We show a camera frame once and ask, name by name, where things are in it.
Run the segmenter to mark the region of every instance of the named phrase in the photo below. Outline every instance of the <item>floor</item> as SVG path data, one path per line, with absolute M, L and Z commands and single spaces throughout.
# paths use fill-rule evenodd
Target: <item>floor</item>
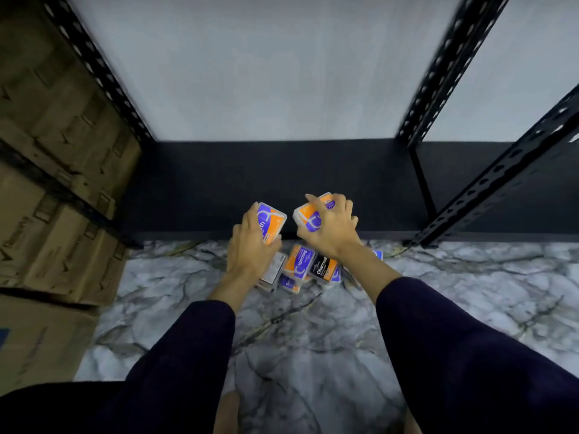
M 152 242 L 127 263 L 77 380 L 119 380 L 223 274 L 225 242 Z M 474 317 L 579 376 L 579 244 L 370 241 Z M 289 249 L 291 243 L 284 243 Z M 242 433 L 384 433 L 404 409 L 373 305 L 316 284 L 294 296 L 254 289 L 237 317 L 224 392 L 242 397 Z

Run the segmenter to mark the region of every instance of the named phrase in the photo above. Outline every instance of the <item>dark navy sleeve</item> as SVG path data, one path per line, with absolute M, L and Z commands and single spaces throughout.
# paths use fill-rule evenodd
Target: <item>dark navy sleeve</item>
M 234 331 L 228 304 L 192 303 L 80 432 L 213 432 Z
M 422 281 L 391 282 L 376 312 L 402 393 L 424 434 L 577 429 L 579 379 Z

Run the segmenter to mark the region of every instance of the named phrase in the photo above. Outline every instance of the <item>person's right hand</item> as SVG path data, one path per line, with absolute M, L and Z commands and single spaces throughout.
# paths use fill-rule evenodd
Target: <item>person's right hand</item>
M 335 206 L 328 210 L 322 200 L 314 195 L 306 194 L 306 198 L 320 212 L 322 226 L 317 231 L 300 226 L 298 236 L 326 257 L 341 262 L 340 256 L 344 249 L 361 243 L 356 233 L 358 217 L 352 216 L 354 203 L 344 195 L 335 193 L 332 195 Z

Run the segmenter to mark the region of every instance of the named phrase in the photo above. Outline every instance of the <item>hand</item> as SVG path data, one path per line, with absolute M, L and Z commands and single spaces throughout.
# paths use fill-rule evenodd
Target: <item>hand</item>
M 356 226 L 358 217 L 352 216 L 354 203 L 344 195 L 332 195 L 335 206 L 328 210 L 321 199 L 306 194 L 306 198 L 320 212 L 322 226 L 317 231 L 308 231 L 304 226 L 298 228 L 298 236 L 323 255 L 341 262 L 344 249 L 352 245 L 360 245 Z
M 279 235 L 270 245 L 264 243 L 257 219 L 258 206 L 258 203 L 253 204 L 243 216 L 241 225 L 233 226 L 233 237 L 227 248 L 227 273 L 248 278 L 253 284 L 265 274 L 281 248 Z

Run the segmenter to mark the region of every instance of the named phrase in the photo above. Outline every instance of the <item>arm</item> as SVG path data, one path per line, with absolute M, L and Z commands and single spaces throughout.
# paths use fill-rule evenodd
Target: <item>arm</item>
M 257 205 L 233 228 L 227 271 L 129 372 L 121 390 L 91 418 L 88 432 L 212 432 L 227 373 L 235 313 L 281 247 L 265 245 Z
M 306 197 L 322 226 L 298 235 L 344 264 L 376 304 L 396 377 L 424 433 L 564 432 L 570 426 L 579 379 L 376 258 L 360 245 L 352 203 L 343 195 L 334 195 L 330 211 Z

